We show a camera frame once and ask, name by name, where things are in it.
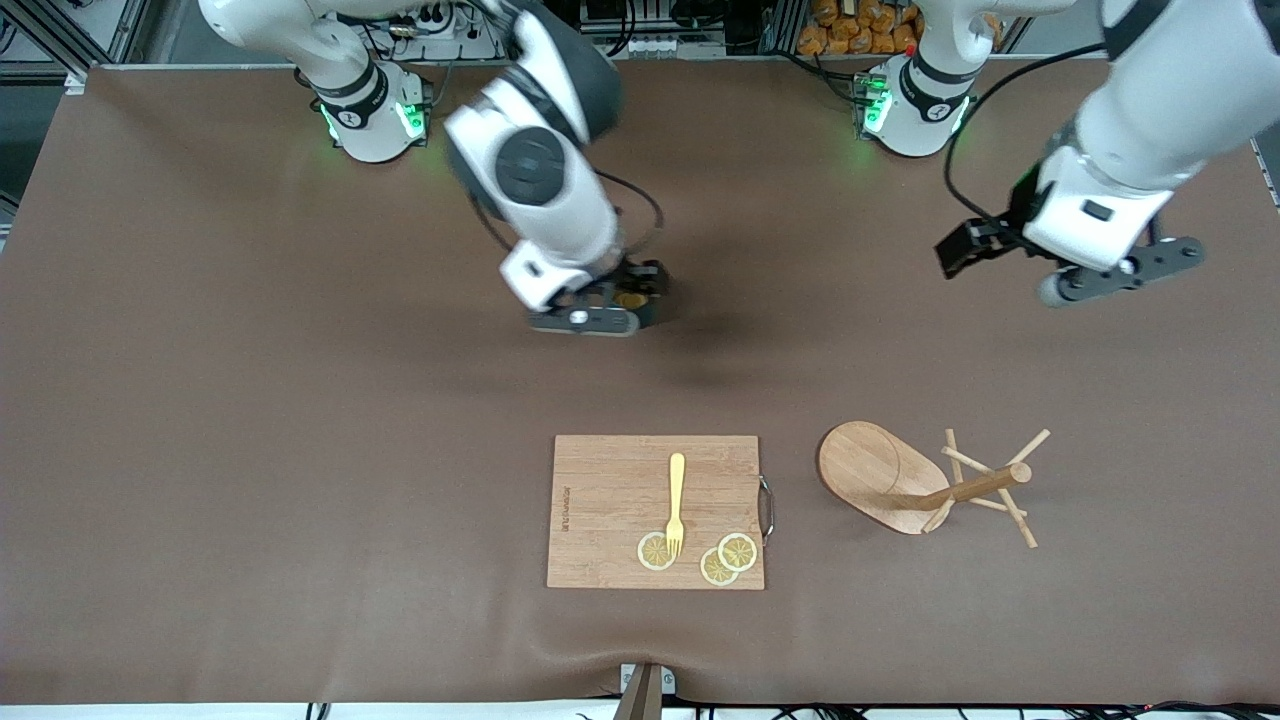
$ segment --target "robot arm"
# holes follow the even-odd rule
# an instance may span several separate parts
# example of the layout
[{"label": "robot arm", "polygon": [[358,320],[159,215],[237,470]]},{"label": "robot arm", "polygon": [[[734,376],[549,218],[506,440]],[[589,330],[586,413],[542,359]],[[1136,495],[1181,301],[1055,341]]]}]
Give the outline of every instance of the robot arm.
[{"label": "robot arm", "polygon": [[922,158],[941,150],[957,127],[995,41],[987,13],[1047,15],[1075,0],[916,0],[924,35],[915,54],[895,55],[872,74],[886,90],[868,108],[855,109],[863,135],[899,155]]},{"label": "robot arm", "polygon": [[[581,154],[617,123],[621,81],[608,59],[541,4],[494,0],[488,12],[511,28],[518,59],[445,120],[449,164],[479,204],[520,234],[502,264],[507,284],[530,310],[554,314],[558,300],[623,265],[617,214]],[[599,310],[564,319],[620,319],[593,314]],[[622,320],[616,333],[634,332]]]},{"label": "robot arm", "polygon": [[352,158],[383,163],[426,135],[422,79],[375,61],[353,29],[324,13],[374,17],[406,0],[200,0],[209,27],[239,47],[296,64],[321,101],[329,133]]},{"label": "robot arm", "polygon": [[[938,245],[948,277],[1023,247],[1061,266],[1041,286],[1041,300],[1061,306],[1202,261],[1194,238],[1137,241],[1210,159],[1280,120],[1280,1],[1105,0],[1102,22],[1106,83],[1014,188],[1002,228],[972,220]],[[1233,41],[1187,53],[1207,22]]]},{"label": "robot arm", "polygon": [[[518,59],[448,118],[445,142],[467,192],[520,233],[502,275],[535,313],[538,329],[631,334],[652,320],[652,311],[641,320],[632,310],[662,295],[666,273],[657,263],[623,258],[617,214],[581,152],[617,123],[618,73],[536,0],[472,1]],[[349,27],[323,15],[376,18],[420,4],[200,0],[224,40],[296,63],[319,95],[334,140],[369,163],[390,160],[424,138],[422,81],[371,59]],[[594,302],[598,296],[604,301]]]}]

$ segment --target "lemon slice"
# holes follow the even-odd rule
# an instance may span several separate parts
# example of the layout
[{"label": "lemon slice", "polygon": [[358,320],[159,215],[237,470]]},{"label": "lemon slice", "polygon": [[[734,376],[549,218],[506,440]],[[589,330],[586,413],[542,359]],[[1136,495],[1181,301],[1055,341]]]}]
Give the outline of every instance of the lemon slice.
[{"label": "lemon slice", "polygon": [[755,565],[755,559],[760,553],[755,551],[755,541],[751,539],[751,536],[731,533],[724,536],[724,539],[716,547],[716,555],[719,557],[721,565],[730,571],[746,573]]},{"label": "lemon slice", "polygon": [[614,292],[613,304],[623,310],[639,310],[649,302],[649,299],[635,292]]},{"label": "lemon slice", "polygon": [[640,538],[640,544],[636,546],[636,557],[640,559],[641,565],[650,570],[666,570],[676,561],[667,552],[667,536],[664,533],[649,533]]},{"label": "lemon slice", "polygon": [[730,570],[719,561],[719,553],[716,552],[714,547],[703,555],[700,565],[703,568],[703,579],[718,588],[737,579],[737,573]]}]

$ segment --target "metal frame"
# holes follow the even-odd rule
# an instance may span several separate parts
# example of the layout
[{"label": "metal frame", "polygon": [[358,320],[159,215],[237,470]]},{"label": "metal frame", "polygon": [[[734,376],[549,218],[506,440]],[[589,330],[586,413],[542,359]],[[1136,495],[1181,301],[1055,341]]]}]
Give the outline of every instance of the metal frame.
[{"label": "metal frame", "polygon": [[61,82],[68,74],[83,81],[92,67],[127,60],[148,3],[125,0],[115,33],[104,49],[52,0],[0,0],[5,18],[52,59],[0,63],[0,83],[42,85]]},{"label": "metal frame", "polygon": [[1032,22],[1036,18],[1016,18],[1009,26],[1009,31],[1005,33],[1005,42],[1001,44],[998,53],[1011,54],[1018,50],[1018,44],[1023,41],[1023,36],[1027,35],[1027,29],[1032,27]]},{"label": "metal frame", "polygon": [[9,195],[8,191],[0,190],[0,210],[9,213],[9,215],[18,214],[18,199]]}]

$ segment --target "brown tablecloth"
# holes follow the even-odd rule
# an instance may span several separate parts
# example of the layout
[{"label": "brown tablecloth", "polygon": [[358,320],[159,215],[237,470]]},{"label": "brown tablecloth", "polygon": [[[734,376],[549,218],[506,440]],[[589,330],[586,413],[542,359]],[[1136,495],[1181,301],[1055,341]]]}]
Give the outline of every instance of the brown tablecloth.
[{"label": "brown tablecloth", "polygon": [[[525,328],[438,124],[367,167],[287,72],[61,104],[0,258],[0,701],[593,696],[636,660],[718,702],[1280,701],[1280,218],[1247,150],[1165,215],[1201,269],[1051,311],[1044,261],[945,282],[941,160],[855,141],[796,68],[622,72],[589,155],[660,200],[684,291],[627,341]],[[993,100],[959,182],[1002,208],[1103,72]],[[850,419],[992,464],[1052,429],[1016,492],[1041,548],[842,505],[814,455]],[[760,436],[768,589],[545,588],[557,433]]]}]

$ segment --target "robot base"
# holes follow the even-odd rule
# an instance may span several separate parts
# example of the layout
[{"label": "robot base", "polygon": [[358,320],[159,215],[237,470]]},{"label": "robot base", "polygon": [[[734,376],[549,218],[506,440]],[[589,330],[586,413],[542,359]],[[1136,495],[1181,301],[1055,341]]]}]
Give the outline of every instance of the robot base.
[{"label": "robot base", "polygon": [[924,158],[942,150],[951,140],[969,109],[969,100],[965,99],[954,113],[941,105],[950,115],[946,120],[924,120],[901,88],[899,78],[906,63],[906,55],[893,55],[868,70],[865,78],[858,78],[855,92],[865,104],[854,105],[854,126],[863,140],[878,140],[899,155]]},{"label": "robot base", "polygon": [[657,260],[623,259],[613,273],[564,296],[547,313],[531,313],[529,325],[549,333],[631,337],[660,322],[659,307],[671,277]]},{"label": "robot base", "polygon": [[385,104],[374,111],[366,127],[344,127],[323,105],[319,108],[329,123],[333,146],[361,163],[385,163],[410,147],[426,146],[426,128],[431,122],[434,86],[393,63],[379,61],[378,65],[387,73],[390,88]]}]

